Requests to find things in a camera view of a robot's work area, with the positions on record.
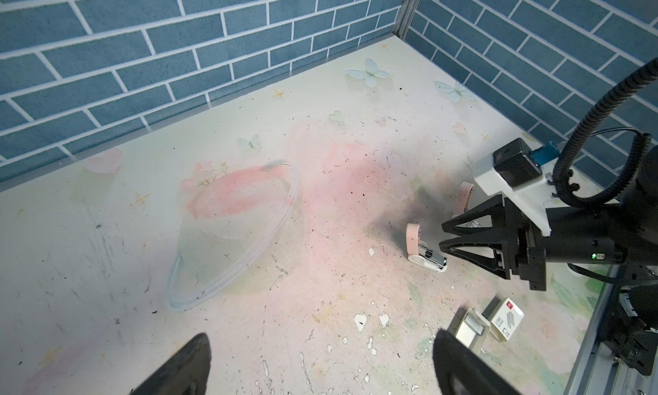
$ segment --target blue brick wall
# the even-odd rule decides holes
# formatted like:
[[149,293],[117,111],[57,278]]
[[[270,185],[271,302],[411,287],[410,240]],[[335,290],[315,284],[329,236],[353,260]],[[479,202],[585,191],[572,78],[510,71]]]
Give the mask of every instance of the blue brick wall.
[[[538,140],[557,143],[658,55],[658,0],[420,0],[405,41]],[[656,83],[602,127],[620,126],[658,137]],[[631,141],[630,132],[592,138],[575,165],[607,186]]]
[[386,35],[402,0],[0,3],[2,182]]

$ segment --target white chipped spot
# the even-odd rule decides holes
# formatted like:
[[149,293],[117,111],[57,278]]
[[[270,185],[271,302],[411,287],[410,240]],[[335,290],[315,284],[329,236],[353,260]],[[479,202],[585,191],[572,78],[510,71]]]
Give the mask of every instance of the white chipped spot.
[[382,323],[382,328],[386,328],[386,325],[388,324],[390,318],[388,317],[387,314],[383,314],[382,316],[379,317],[379,322]]
[[358,332],[363,332],[363,328],[366,326],[366,322],[368,322],[368,317],[365,315],[358,313],[354,316],[354,324],[357,325]]

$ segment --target white tabletop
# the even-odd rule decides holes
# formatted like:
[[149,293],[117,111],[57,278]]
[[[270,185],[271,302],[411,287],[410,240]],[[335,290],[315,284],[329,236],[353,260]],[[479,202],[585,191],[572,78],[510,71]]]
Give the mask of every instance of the white tabletop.
[[[390,74],[374,88],[345,74],[366,58]],[[481,357],[561,393],[600,284],[406,259],[407,222],[446,238],[473,162],[538,146],[434,81],[454,84],[389,38],[0,193],[4,393],[127,394],[206,332],[211,394],[438,394],[433,334],[497,293],[526,316]]]

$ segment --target brick wall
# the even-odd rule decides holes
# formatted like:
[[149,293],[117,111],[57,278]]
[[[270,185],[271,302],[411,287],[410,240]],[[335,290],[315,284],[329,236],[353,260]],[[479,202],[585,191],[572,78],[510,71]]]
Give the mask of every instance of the brick wall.
[[[658,55],[658,0],[421,0],[405,41],[541,142],[558,143]],[[619,126],[658,137],[658,83],[602,128]],[[591,138],[575,166],[607,186],[632,137]]]
[[402,0],[0,0],[0,182],[390,33]]

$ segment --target gold star print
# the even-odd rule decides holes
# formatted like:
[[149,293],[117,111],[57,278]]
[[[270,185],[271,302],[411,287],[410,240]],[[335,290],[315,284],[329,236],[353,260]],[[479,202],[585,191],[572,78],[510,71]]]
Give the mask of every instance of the gold star print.
[[59,352],[59,350],[61,350],[61,349],[62,349],[61,346],[58,346],[54,350],[46,349],[44,358],[37,365],[38,366],[48,366],[48,365],[50,365],[51,363],[54,362],[55,358],[57,357],[57,352]]
[[133,202],[133,203],[131,203],[130,205],[133,206],[133,205],[135,205],[136,203],[140,203],[140,204],[142,204],[142,205],[145,206],[145,205],[146,205],[146,198],[148,198],[148,197],[150,197],[150,196],[151,196],[151,193],[148,193],[148,194],[146,194],[146,195],[144,195],[144,196],[140,196],[139,193],[135,193],[136,201]]

